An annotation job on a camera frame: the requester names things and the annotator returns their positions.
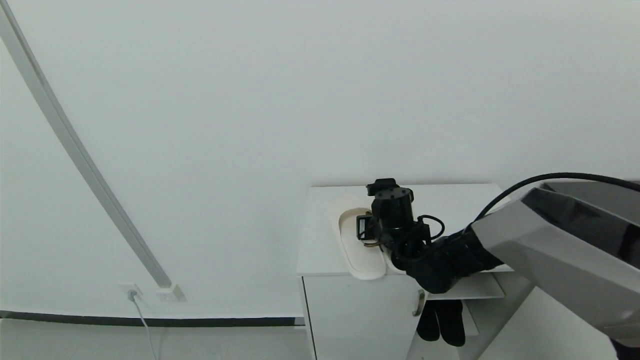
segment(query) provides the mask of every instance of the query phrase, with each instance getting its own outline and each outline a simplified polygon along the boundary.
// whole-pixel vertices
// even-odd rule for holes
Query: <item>white cable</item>
[[[133,304],[136,306],[136,309],[138,310],[138,314],[140,315],[140,320],[142,320],[142,325],[145,326],[145,329],[147,330],[147,337],[149,338],[149,347],[151,348],[151,354],[154,355],[154,360],[158,360],[158,358],[156,357],[156,351],[154,350],[154,345],[151,342],[151,332],[149,332],[149,326],[147,325],[147,322],[145,321],[144,316],[142,316],[142,311],[140,311],[140,306],[138,306],[138,303],[136,302],[136,295],[138,293],[135,290],[129,290],[129,300],[131,302],[133,302]]]

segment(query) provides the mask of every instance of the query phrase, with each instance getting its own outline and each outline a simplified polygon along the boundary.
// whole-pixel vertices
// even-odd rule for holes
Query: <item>power cord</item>
[[[500,200],[504,199],[515,190],[528,184],[537,183],[538,181],[543,181],[543,180],[551,180],[551,179],[580,179],[580,180],[598,181],[600,183],[616,185],[622,188],[627,188],[629,190],[640,192],[640,185],[636,183],[632,183],[631,181],[617,179],[611,176],[587,174],[584,172],[552,172],[550,174],[542,174],[542,175],[530,177],[528,179],[524,179],[523,181],[520,181],[519,183],[508,188],[507,190],[504,190],[500,195],[498,195],[489,204],[487,204],[487,206],[485,206],[484,209],[482,209],[482,211],[480,211],[480,214],[478,214],[475,221],[478,221],[481,218],[483,218],[489,212],[489,210],[491,210],[498,202],[500,202]]]
[[[127,293],[127,299],[129,299],[129,301],[131,301],[136,306],[136,309],[138,310],[138,314],[140,315],[140,320],[142,320],[142,325],[144,325],[145,329],[147,330],[147,337],[149,338],[149,347],[151,348],[151,354],[153,354],[154,360],[158,360],[158,358],[156,357],[156,351],[154,350],[154,345],[151,342],[151,332],[149,332],[149,326],[147,325],[147,322],[145,321],[144,316],[142,316],[142,311],[140,311],[140,306],[138,306],[138,303],[136,302],[137,294],[138,292],[136,290],[129,290],[129,292]]]

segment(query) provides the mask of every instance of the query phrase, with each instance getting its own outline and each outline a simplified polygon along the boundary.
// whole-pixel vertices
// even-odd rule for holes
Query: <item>gray robot arm casing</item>
[[[483,247],[608,337],[640,347],[640,227],[533,189],[471,224]]]

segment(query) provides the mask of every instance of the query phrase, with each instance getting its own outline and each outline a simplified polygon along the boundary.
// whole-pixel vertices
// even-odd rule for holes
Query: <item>cabinet door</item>
[[[404,360],[420,316],[408,276],[304,277],[317,360]]]

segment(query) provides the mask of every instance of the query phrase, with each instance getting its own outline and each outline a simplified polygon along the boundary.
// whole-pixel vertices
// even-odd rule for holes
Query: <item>cabinet top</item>
[[[433,215],[446,226],[445,235],[462,230],[502,190],[495,184],[401,185],[413,190],[413,214]],[[327,186],[311,188],[307,196],[305,222],[298,253],[298,276],[350,275],[331,229],[329,207],[343,195],[356,195],[367,202],[364,186]],[[434,232],[438,224],[434,223]],[[511,271],[498,266],[491,271]]]

